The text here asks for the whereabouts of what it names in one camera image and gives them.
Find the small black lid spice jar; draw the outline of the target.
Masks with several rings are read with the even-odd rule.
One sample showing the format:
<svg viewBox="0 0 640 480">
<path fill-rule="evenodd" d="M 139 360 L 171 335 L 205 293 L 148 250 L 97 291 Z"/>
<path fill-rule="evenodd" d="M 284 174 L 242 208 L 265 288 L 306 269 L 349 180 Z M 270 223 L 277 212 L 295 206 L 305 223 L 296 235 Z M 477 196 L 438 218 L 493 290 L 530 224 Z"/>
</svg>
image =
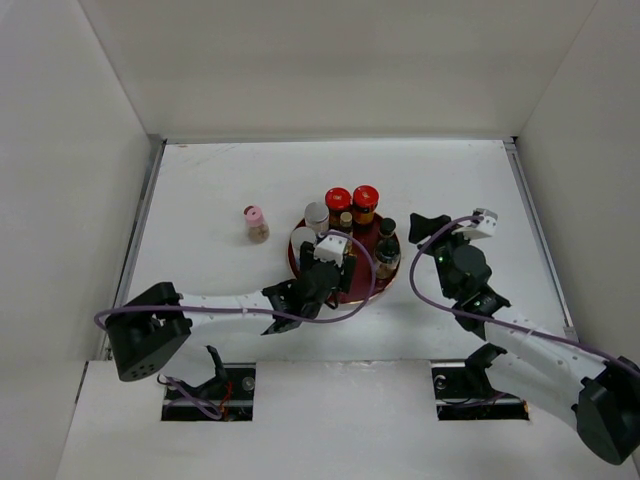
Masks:
<svg viewBox="0 0 640 480">
<path fill-rule="evenodd" d="M 392 238 L 395 234 L 396 222 L 390 217 L 384 217 L 379 224 L 378 238 L 380 241 Z"/>
</svg>

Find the silver lid spice jar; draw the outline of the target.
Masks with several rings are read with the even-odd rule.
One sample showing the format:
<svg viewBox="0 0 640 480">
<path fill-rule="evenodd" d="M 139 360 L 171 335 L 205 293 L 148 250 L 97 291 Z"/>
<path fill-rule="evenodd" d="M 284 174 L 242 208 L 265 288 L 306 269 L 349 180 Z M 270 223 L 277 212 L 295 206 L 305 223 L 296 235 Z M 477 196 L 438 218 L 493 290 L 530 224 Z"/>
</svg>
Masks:
<svg viewBox="0 0 640 480">
<path fill-rule="evenodd" d="M 300 273 L 299 271 L 299 249 L 300 245 L 304 241 L 313 242 L 315 245 L 317 243 L 317 235 L 316 233 L 308 227 L 299 227 L 296 228 L 290 236 L 290 266 L 295 275 Z"/>
</svg>

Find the black cap brown spice bottle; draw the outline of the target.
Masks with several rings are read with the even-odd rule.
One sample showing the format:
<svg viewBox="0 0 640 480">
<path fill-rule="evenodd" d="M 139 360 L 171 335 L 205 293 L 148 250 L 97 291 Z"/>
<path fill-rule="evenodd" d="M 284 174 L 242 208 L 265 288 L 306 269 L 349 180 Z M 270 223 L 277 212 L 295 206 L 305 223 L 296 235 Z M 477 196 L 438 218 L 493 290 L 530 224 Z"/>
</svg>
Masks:
<svg viewBox="0 0 640 480">
<path fill-rule="evenodd" d="M 388 279 L 396 272 L 400 259 L 400 245 L 395 238 L 382 240 L 375 249 L 376 278 Z"/>
</svg>

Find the silver lid blue label jar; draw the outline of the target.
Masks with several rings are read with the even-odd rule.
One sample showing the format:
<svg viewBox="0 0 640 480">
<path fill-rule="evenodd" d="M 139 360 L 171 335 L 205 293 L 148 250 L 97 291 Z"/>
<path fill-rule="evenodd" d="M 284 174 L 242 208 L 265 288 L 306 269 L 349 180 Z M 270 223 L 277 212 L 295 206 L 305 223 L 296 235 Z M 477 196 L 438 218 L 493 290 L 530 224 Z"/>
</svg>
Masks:
<svg viewBox="0 0 640 480">
<path fill-rule="evenodd" d="M 329 209 L 323 202 L 311 202 L 304 210 L 305 226 L 317 235 L 329 230 Z"/>
</svg>

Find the tall yellow label bottle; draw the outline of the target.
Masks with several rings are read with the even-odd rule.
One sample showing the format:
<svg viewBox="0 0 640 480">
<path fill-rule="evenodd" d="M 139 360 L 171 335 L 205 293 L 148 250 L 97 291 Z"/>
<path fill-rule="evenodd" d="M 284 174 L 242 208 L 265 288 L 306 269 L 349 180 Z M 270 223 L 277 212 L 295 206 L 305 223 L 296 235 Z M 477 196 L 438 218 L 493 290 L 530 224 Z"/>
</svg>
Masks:
<svg viewBox="0 0 640 480">
<path fill-rule="evenodd" d="M 339 230 L 347 235 L 353 235 L 353 215 L 349 211 L 344 211 L 339 217 Z"/>
</svg>

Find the red lid sauce jar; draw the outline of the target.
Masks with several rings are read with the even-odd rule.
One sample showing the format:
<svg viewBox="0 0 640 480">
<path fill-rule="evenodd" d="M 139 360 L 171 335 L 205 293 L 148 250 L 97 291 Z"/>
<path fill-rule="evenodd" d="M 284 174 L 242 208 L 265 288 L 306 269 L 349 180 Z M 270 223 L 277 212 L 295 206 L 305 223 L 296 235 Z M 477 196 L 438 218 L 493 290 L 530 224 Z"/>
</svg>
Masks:
<svg viewBox="0 0 640 480">
<path fill-rule="evenodd" d="M 352 214 L 357 226 L 365 227 L 373 222 L 379 199 L 378 190 L 371 185 L 360 185 L 354 189 Z"/>
<path fill-rule="evenodd" d="M 325 194 L 325 205 L 329 211 L 329 226 L 337 229 L 340 226 L 340 216 L 351 210 L 351 193 L 343 187 L 332 187 Z"/>
</svg>

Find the pink lid spice bottle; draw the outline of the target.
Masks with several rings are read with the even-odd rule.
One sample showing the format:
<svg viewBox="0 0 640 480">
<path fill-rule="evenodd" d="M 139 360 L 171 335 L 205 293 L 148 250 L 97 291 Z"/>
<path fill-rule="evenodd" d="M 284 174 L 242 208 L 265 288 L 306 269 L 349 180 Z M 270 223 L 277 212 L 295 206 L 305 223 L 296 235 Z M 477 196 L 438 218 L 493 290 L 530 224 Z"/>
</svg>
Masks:
<svg viewBox="0 0 640 480">
<path fill-rule="evenodd" d="M 264 243 L 269 238 L 270 229 L 262 209 L 256 205 L 249 205 L 243 214 L 249 239 L 256 244 Z"/>
</svg>

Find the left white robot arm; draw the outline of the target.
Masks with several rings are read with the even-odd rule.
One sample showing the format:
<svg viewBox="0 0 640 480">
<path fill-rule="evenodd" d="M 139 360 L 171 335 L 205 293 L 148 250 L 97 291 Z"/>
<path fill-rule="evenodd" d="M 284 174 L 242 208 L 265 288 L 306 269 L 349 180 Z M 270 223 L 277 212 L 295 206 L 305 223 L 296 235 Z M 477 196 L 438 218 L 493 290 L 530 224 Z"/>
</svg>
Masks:
<svg viewBox="0 0 640 480">
<path fill-rule="evenodd" d="M 322 308 L 338 307 L 356 265 L 345 239 L 329 235 L 318 244 L 303 244 L 301 269 L 290 280 L 238 296 L 181 294 L 173 283 L 160 282 L 96 321 L 106 331 L 120 381 L 161 374 L 210 399 L 223 390 L 225 376 L 200 363 L 221 346 L 223 336 L 278 335 L 323 323 Z"/>
</svg>

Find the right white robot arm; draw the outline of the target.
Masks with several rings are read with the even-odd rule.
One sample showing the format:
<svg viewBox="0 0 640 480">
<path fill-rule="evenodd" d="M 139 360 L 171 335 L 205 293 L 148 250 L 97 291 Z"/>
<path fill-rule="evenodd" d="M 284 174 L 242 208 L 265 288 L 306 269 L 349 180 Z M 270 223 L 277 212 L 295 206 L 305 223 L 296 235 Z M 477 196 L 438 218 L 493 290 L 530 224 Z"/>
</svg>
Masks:
<svg viewBox="0 0 640 480">
<path fill-rule="evenodd" d="M 418 258 L 433 258 L 441 293 L 454 304 L 419 299 L 484 342 L 465 361 L 466 388 L 525 400 L 568 425 L 601 460 L 624 463 L 639 447 L 638 365 L 549 333 L 499 295 L 485 254 L 472 244 L 496 226 L 496 215 L 482 209 L 457 219 L 410 216 L 408 240 Z"/>
</svg>

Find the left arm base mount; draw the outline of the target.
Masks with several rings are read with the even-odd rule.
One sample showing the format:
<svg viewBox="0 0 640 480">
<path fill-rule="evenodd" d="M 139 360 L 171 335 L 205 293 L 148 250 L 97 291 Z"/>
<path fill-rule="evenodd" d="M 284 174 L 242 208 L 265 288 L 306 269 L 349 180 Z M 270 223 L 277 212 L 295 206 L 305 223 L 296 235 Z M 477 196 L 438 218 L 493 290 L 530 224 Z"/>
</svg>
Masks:
<svg viewBox="0 0 640 480">
<path fill-rule="evenodd" d="M 207 346 L 212 376 L 196 387 L 162 375 L 165 388 L 161 420 L 165 422 L 246 422 L 253 419 L 257 369 L 254 363 L 224 363 Z"/>
</svg>

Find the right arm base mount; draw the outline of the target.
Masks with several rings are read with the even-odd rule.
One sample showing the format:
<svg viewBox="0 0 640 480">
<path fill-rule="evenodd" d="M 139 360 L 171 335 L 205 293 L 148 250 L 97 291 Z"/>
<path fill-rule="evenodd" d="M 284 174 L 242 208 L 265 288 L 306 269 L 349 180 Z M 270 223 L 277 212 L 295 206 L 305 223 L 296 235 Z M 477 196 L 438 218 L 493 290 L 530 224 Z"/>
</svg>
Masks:
<svg viewBox="0 0 640 480">
<path fill-rule="evenodd" d="M 486 344 L 466 360 L 431 364 L 436 414 L 440 421 L 529 420 L 527 403 L 495 390 L 486 371 L 506 351 Z"/>
</svg>

